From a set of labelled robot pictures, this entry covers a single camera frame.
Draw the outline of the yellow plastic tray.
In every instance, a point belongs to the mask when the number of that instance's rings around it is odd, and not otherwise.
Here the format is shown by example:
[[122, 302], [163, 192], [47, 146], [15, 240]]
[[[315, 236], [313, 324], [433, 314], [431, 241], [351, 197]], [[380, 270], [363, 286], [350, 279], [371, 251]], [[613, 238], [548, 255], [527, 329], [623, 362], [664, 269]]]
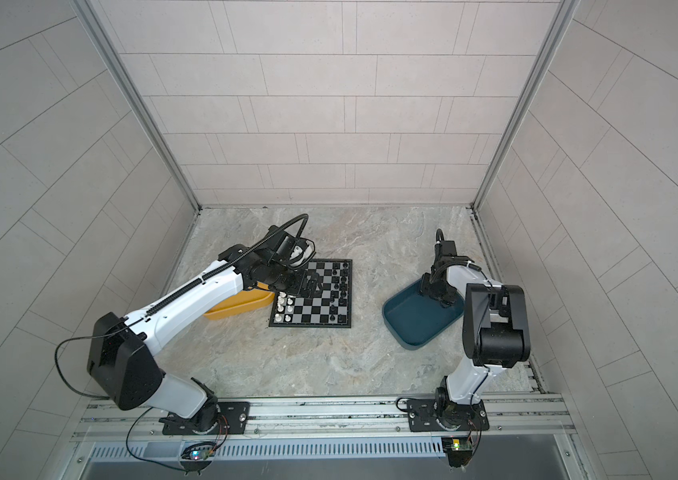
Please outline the yellow plastic tray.
[[208, 320], [221, 320], [253, 310], [270, 306], [275, 297], [273, 291], [263, 289], [258, 285], [252, 290], [244, 290], [223, 300], [204, 313]]

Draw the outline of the teal plastic bin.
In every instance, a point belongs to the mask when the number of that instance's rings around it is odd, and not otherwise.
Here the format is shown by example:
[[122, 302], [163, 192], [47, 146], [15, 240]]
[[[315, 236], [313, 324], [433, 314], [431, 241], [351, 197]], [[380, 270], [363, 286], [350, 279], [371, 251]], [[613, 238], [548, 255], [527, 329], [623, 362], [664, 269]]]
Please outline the teal plastic bin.
[[407, 350], [417, 350], [457, 321], [464, 311], [459, 293], [453, 304], [443, 306], [438, 300], [420, 293], [416, 280], [393, 297], [382, 308], [382, 318], [395, 340]]

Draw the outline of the black white chessboard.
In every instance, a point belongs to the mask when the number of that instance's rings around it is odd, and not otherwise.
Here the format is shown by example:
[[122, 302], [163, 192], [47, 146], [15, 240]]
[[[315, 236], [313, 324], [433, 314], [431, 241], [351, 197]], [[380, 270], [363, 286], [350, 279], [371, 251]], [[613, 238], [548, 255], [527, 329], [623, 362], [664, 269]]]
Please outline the black white chessboard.
[[273, 300], [269, 327], [346, 328], [352, 326], [351, 259], [311, 260], [296, 295], [280, 292]]

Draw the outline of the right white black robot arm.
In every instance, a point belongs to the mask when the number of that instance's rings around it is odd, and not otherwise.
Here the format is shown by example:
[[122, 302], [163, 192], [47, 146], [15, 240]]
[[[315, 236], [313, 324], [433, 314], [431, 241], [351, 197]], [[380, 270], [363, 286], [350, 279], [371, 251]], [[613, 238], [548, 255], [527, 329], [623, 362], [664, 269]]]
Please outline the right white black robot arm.
[[464, 357], [436, 389], [435, 418], [446, 430], [478, 430], [484, 390], [494, 378], [530, 356], [524, 291], [490, 279], [438, 229], [434, 262], [422, 276], [419, 293], [442, 307], [463, 301]]

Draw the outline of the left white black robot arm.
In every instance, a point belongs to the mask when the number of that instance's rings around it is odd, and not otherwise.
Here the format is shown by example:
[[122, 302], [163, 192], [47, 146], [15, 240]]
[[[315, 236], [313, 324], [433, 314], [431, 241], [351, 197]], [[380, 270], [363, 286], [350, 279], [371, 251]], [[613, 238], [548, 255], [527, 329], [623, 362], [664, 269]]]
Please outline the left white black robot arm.
[[314, 243], [293, 225], [305, 227], [300, 214], [250, 247], [233, 245], [200, 274], [161, 299], [124, 317], [108, 313], [94, 324], [86, 370], [108, 399], [123, 410], [152, 407], [166, 411], [163, 423], [182, 433], [205, 433], [219, 422], [214, 392], [202, 382], [165, 372], [156, 355], [185, 327], [217, 304], [265, 286], [296, 294], [303, 271], [315, 254]]

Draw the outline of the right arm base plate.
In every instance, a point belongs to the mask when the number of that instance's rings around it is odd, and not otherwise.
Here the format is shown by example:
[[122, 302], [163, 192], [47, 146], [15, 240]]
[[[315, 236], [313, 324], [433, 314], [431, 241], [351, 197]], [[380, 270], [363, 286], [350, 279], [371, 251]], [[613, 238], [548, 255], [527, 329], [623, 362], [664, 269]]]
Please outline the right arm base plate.
[[406, 413], [411, 432], [475, 432], [490, 429], [485, 403], [463, 405], [435, 398], [408, 399]]

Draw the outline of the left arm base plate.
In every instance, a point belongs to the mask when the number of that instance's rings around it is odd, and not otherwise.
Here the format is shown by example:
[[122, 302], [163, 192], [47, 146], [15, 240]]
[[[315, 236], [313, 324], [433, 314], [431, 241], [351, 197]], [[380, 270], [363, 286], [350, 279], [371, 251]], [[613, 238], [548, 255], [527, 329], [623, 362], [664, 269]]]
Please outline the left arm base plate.
[[239, 435], [245, 432], [250, 407], [245, 401], [211, 401], [190, 418], [169, 412], [159, 422], [163, 435]]

